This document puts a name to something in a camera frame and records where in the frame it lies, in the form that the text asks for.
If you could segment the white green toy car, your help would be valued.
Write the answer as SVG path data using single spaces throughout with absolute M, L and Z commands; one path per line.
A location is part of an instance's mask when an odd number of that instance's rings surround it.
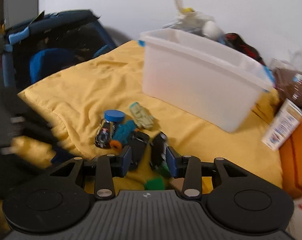
M 163 132 L 159 132 L 150 142 L 150 167 L 153 171 L 158 172 L 163 177 L 170 178 L 171 175 L 165 161 L 165 151 L 167 146 L 167 136 Z

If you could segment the dark racing toy car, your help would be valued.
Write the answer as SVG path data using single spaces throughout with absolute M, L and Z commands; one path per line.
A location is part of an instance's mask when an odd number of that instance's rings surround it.
M 110 141 L 112 140 L 115 130 L 116 125 L 114 122 L 102 119 L 94 140 L 95 146 L 104 149 L 111 148 Z

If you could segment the green square brick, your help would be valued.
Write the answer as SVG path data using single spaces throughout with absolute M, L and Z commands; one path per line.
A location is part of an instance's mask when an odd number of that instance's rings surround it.
M 152 178 L 144 184 L 144 189 L 148 191 L 165 190 L 165 184 L 162 177 Z

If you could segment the black toy car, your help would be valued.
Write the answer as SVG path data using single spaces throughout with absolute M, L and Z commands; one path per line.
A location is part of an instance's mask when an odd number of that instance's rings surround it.
M 149 139 L 150 136 L 140 131 L 134 131 L 131 134 L 128 140 L 128 145 L 131 147 L 132 152 L 131 163 L 129 167 L 130 170 L 137 169 L 144 155 L 144 152 L 146 151 Z

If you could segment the blue round disc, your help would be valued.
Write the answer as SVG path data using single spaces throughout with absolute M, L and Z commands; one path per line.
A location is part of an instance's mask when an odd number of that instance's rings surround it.
M 109 122 L 120 123 L 125 117 L 126 114 L 124 112 L 115 109 L 108 109 L 104 112 L 104 118 Z

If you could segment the brown wooden cube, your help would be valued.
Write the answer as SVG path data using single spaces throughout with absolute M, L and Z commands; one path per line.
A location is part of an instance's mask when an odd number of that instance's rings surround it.
M 170 178 L 169 185 L 178 192 L 182 191 L 184 178 Z

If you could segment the teal orange toy cylinder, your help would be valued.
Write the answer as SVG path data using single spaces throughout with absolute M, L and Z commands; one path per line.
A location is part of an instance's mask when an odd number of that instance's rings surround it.
M 119 124 L 110 141 L 110 147 L 116 152 L 120 153 L 123 149 L 123 146 L 128 143 L 131 133 L 133 133 L 136 129 L 137 126 L 134 120 L 128 120 L 123 124 Z

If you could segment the pale green toy vehicle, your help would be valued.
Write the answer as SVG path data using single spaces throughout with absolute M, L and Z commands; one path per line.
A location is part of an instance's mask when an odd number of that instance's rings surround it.
M 151 130 L 154 126 L 154 118 L 149 115 L 146 109 L 138 102 L 134 102 L 129 106 L 129 111 L 133 116 L 133 120 L 139 129 Z

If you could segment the white plastic bin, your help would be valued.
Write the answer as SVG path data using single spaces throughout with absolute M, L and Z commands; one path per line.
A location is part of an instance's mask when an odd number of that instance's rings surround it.
M 228 46 L 175 29 L 140 34 L 145 94 L 234 132 L 273 84 L 262 64 Z

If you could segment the orange box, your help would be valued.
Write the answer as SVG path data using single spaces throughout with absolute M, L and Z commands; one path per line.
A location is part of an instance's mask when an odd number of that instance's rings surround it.
M 282 188 L 293 199 L 302 197 L 302 122 L 279 148 Z

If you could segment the dark blue bag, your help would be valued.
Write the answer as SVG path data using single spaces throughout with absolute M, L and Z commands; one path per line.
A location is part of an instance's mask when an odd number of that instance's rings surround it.
M 40 13 L 5 31 L 3 83 L 23 90 L 58 71 L 117 46 L 90 10 Z

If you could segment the milk carton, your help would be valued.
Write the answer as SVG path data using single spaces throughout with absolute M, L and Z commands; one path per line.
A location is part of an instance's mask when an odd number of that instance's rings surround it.
M 262 142 L 271 150 L 278 150 L 302 121 L 302 111 L 286 99 L 262 137 Z

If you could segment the diaper pack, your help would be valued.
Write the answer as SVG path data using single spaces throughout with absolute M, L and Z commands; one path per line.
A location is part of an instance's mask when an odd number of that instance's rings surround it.
M 302 197 L 295 199 L 294 212 L 286 229 L 294 239 L 302 240 Z

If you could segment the red black helmet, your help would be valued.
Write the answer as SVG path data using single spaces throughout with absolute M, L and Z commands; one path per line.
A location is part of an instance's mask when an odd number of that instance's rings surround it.
M 254 47 L 247 44 L 237 33 L 223 34 L 218 41 L 223 45 L 226 45 L 232 49 L 239 51 L 240 53 L 253 58 L 263 66 L 266 65 L 259 52 Z

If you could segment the white round ball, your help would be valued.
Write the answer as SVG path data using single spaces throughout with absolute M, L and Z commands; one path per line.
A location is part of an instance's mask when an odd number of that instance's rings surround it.
M 211 40 L 217 41 L 223 34 L 223 30 L 214 21 L 207 21 L 202 27 L 202 35 Z

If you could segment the white plastic bag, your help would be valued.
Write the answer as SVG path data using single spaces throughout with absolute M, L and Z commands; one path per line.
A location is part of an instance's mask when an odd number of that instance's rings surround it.
M 213 16 L 196 11 L 191 7 L 185 7 L 183 0 L 174 0 L 178 15 L 174 22 L 165 24 L 163 29 L 177 29 L 202 36 L 202 28 L 208 21 L 215 22 Z

